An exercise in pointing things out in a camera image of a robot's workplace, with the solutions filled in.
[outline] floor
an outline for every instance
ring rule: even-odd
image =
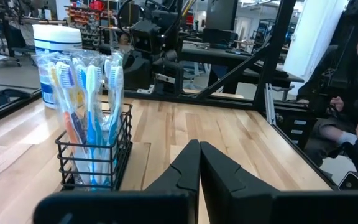
[[[0,90],[5,88],[13,88],[32,93],[34,90],[40,88],[38,70],[32,66],[28,58],[21,59],[22,66],[18,67],[15,62],[0,62]],[[208,83],[208,75],[201,72],[201,75],[194,78],[190,83],[186,82],[187,86],[193,88],[206,87]],[[242,95],[246,99],[253,99],[256,91],[256,85],[239,83],[236,94]],[[281,100],[283,93],[273,92],[275,100]],[[288,95],[288,100],[295,99],[295,96]],[[347,158],[326,159],[323,170],[333,174],[333,180],[337,183],[343,178],[349,170],[354,170],[353,164]]]

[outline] white container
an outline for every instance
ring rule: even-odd
[[[82,49],[81,32],[79,29],[40,24],[34,24],[32,28],[34,31],[36,54],[62,52],[70,49]],[[39,75],[42,99],[47,107],[55,108],[48,71],[43,71],[40,68]]]

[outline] wooden table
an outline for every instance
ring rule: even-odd
[[[208,141],[280,190],[329,190],[255,111],[132,100],[134,146],[121,190],[149,186],[191,139]],[[37,203],[61,189],[60,120],[42,100],[0,120],[0,223],[31,223]],[[199,223],[208,223],[200,194]]]

